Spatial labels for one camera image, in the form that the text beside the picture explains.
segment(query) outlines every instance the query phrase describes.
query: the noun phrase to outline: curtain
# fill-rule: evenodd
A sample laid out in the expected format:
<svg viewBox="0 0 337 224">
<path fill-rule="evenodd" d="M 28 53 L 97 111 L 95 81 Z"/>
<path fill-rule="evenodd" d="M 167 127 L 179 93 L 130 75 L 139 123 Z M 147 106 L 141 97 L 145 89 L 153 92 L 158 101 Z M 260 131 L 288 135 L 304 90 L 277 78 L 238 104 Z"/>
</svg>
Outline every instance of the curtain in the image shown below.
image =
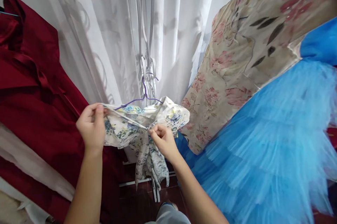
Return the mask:
<svg viewBox="0 0 337 224">
<path fill-rule="evenodd" d="M 155 0 L 157 97 L 180 103 L 196 76 L 215 14 L 230 0 Z"/>
<path fill-rule="evenodd" d="M 89 103 L 121 104 L 141 97 L 136 0 L 24 1 L 58 30 L 60 62 Z M 150 38 L 151 0 L 143 2 Z M 227 2 L 154 0 L 150 53 L 159 79 L 157 98 L 182 101 L 202 62 L 212 20 Z"/>
<path fill-rule="evenodd" d="M 134 0 L 49 1 L 58 20 L 61 64 L 89 103 L 139 98 Z"/>
</svg>

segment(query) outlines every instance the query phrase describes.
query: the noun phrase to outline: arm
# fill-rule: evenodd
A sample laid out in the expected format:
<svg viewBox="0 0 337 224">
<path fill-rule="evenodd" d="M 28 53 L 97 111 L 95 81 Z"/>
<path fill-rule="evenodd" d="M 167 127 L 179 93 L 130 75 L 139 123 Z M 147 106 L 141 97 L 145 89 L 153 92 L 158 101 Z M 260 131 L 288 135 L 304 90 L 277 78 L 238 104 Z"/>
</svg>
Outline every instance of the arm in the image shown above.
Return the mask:
<svg viewBox="0 0 337 224">
<path fill-rule="evenodd" d="M 99 103 L 87 106 L 76 122 L 85 144 L 75 196 L 65 224 L 99 223 L 102 198 L 102 153 L 105 137 L 104 111 Z"/>
<path fill-rule="evenodd" d="M 198 224 L 228 223 L 179 153 L 172 131 L 158 124 L 150 130 L 150 134 L 160 152 L 173 165 L 194 222 Z"/>
</svg>

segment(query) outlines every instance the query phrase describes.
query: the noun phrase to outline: gray pants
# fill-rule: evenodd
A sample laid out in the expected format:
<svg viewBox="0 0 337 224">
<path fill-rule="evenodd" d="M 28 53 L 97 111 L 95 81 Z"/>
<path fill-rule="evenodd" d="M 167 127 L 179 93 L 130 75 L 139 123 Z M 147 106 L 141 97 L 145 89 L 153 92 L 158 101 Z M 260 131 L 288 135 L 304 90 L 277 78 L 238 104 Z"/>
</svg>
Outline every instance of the gray pants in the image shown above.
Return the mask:
<svg viewBox="0 0 337 224">
<path fill-rule="evenodd" d="M 146 224 L 191 224 L 186 215 L 177 211 L 170 203 L 163 203 L 159 208 L 155 222 L 147 222 Z"/>
</svg>

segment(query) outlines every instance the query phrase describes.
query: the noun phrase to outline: hanging clothes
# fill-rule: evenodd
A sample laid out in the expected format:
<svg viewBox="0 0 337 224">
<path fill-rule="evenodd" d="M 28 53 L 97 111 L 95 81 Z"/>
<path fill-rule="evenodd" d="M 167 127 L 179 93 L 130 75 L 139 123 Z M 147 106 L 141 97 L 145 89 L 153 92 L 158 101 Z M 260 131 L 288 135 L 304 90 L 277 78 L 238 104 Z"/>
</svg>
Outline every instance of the hanging clothes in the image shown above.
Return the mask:
<svg viewBox="0 0 337 224">
<path fill-rule="evenodd" d="M 4 0 L 4 7 L 19 17 L 0 15 L 0 122 L 76 187 L 84 143 L 75 122 L 88 103 L 59 63 L 56 29 L 21 0 Z M 103 223 L 113 219 L 117 206 L 123 168 L 117 151 L 103 150 Z M 68 201 L 53 201 L 51 190 L 5 160 L 0 162 L 3 179 L 64 220 Z"/>
<path fill-rule="evenodd" d="M 10 196 L 9 197 L 4 197 L 1 193 L 4 192 L 6 195 L 5 196 Z M 8 212 L 5 212 L 3 215 L 0 217 L 0 223 L 30 223 L 29 219 L 33 224 L 45 224 L 46 219 L 49 217 L 49 214 L 46 213 L 44 210 L 42 210 L 39 206 L 34 204 L 32 201 L 30 201 L 26 196 L 24 196 L 22 193 L 20 193 L 17 189 L 12 187 L 10 184 L 8 184 L 3 178 L 0 177 L 0 195 L 2 196 L 1 198 L 1 203 L 6 204 L 2 205 L 4 209 L 1 210 L 9 210 L 10 207 L 13 207 L 13 199 L 16 199 L 21 202 L 21 205 L 19 207 L 16 207 L 17 210 L 20 209 L 25 209 L 28 215 L 28 219 L 25 219 L 23 222 L 15 222 L 18 221 L 17 219 L 20 218 L 20 214 L 14 214 L 12 213 L 11 216 L 6 216 Z"/>
<path fill-rule="evenodd" d="M 337 0 L 231 0 L 215 16 L 212 36 L 182 105 L 182 128 L 199 154 L 252 96 L 300 59 L 303 36 L 337 15 Z"/>
<path fill-rule="evenodd" d="M 303 59 L 241 108 L 201 155 L 176 140 L 197 180 L 232 223 L 314 223 L 332 214 L 337 154 L 337 18 L 309 33 Z"/>
<path fill-rule="evenodd" d="M 115 111 L 120 106 L 104 105 L 109 110 L 105 118 L 105 145 L 120 149 L 130 146 L 138 159 L 136 186 L 140 179 L 152 176 L 159 190 L 160 182 L 165 178 L 166 186 L 169 186 L 169 170 L 165 157 L 148 131 L 156 124 L 163 124 L 177 136 L 178 129 L 188 123 L 190 118 L 190 112 L 186 108 L 174 104 L 168 97 L 162 97 L 160 101 L 161 103 L 157 102 L 143 110 L 137 106 L 127 106 Z"/>
<path fill-rule="evenodd" d="M 67 200 L 73 200 L 75 188 L 1 123 L 0 156 Z"/>
</svg>

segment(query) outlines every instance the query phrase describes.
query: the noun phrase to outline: floral satin fabric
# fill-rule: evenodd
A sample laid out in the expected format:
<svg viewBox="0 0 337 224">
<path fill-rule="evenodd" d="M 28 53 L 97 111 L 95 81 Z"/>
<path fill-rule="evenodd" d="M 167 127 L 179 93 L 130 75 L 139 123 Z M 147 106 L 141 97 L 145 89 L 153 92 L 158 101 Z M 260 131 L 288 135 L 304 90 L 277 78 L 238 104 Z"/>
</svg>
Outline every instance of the floral satin fabric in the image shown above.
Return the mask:
<svg viewBox="0 0 337 224">
<path fill-rule="evenodd" d="M 164 124 L 177 137 L 179 128 L 189 122 L 190 112 L 168 97 L 160 99 L 162 103 L 147 106 L 141 110 L 137 106 L 120 106 L 103 104 L 108 109 L 105 117 L 105 144 L 119 149 L 130 146 L 137 156 L 136 186 L 140 179 L 152 176 L 160 190 L 160 182 L 166 178 L 169 185 L 169 170 L 165 158 L 153 142 L 148 130 L 156 124 Z"/>
<path fill-rule="evenodd" d="M 199 154 L 261 88 L 295 65 L 305 34 L 337 16 L 337 0 L 231 0 L 212 23 L 211 41 L 182 105 L 181 129 Z"/>
</svg>

